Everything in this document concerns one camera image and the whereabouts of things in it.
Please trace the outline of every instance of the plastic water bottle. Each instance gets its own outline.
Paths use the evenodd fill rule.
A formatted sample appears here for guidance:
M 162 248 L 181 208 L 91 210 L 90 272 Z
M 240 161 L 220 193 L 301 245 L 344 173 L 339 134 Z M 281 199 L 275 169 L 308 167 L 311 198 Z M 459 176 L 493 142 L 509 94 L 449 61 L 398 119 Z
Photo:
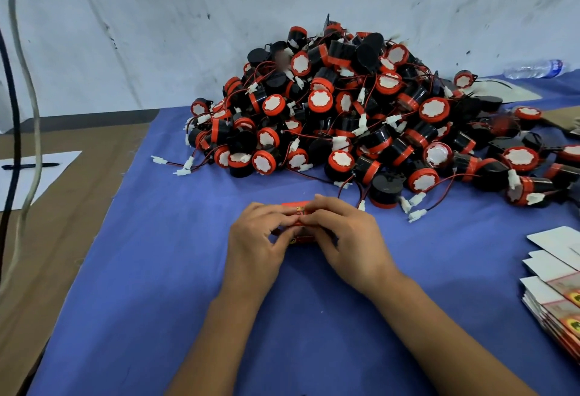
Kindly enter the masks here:
M 552 79 L 568 72 L 568 64 L 562 60 L 540 60 L 525 65 L 513 65 L 504 70 L 504 76 L 512 79 Z

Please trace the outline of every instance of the human hand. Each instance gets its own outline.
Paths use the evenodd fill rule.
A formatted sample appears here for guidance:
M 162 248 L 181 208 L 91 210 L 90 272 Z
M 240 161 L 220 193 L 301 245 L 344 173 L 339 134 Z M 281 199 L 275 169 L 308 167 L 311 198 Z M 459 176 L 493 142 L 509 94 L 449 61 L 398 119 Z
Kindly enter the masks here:
M 402 276 L 373 216 L 322 195 L 315 195 L 306 209 L 312 213 L 301 216 L 300 222 L 314 235 L 330 266 L 354 289 L 373 300 L 386 282 Z M 336 246 L 323 228 L 338 238 Z
M 283 231 L 272 244 L 268 237 L 279 226 L 298 220 L 292 207 L 251 203 L 230 228 L 221 295 L 250 300 L 258 307 L 278 277 L 286 248 L 301 227 Z

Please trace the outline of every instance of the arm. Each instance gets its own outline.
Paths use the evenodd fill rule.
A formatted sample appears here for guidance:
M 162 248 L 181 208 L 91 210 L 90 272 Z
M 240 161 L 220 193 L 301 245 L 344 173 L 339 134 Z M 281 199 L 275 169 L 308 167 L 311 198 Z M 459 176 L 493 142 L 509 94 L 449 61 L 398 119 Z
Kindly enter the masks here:
M 373 216 L 319 195 L 307 209 L 301 222 L 330 265 L 373 302 L 440 394 L 535 394 L 396 268 Z
M 167 396 L 232 394 L 257 312 L 300 228 L 288 228 L 275 244 L 268 236 L 280 225 L 294 224 L 298 216 L 286 216 L 294 211 L 252 203 L 232 225 L 220 293 L 209 305 L 204 325 Z

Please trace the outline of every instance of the black pen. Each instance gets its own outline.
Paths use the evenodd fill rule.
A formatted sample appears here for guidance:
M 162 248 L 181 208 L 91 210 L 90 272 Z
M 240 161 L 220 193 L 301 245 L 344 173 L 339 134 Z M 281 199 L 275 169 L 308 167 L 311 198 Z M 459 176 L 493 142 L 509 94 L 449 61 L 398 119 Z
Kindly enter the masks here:
M 56 167 L 60 164 L 58 164 L 57 162 L 43 162 L 42 163 L 42 167 Z M 21 164 L 20 165 L 20 170 L 22 169 L 33 169 L 36 167 L 36 164 Z M 5 166 L 2 166 L 3 170 L 14 170 L 16 167 L 12 164 L 7 164 Z

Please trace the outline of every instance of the blue cloth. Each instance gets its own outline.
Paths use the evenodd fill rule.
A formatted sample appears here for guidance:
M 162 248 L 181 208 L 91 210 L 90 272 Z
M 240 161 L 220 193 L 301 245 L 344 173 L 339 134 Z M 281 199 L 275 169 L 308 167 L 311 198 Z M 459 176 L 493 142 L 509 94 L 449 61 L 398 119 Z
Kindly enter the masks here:
M 539 108 L 580 104 L 580 71 L 524 80 Z M 238 180 L 219 167 L 177 177 L 151 155 L 182 162 L 187 108 L 151 124 L 69 291 L 31 387 L 39 395 L 161 395 L 221 283 L 227 230 L 251 201 L 336 195 L 290 172 Z M 555 129 L 544 129 L 564 141 Z M 424 201 L 432 204 L 441 191 Z M 356 202 L 355 187 L 343 198 Z M 542 395 L 577 395 L 578 367 L 521 303 L 526 234 L 578 227 L 569 204 L 516 208 L 456 183 L 409 224 L 400 209 L 367 211 L 397 265 L 461 327 Z M 292 247 L 250 335 L 239 395 L 424 395 L 434 390 L 371 303 L 343 283 L 315 246 Z

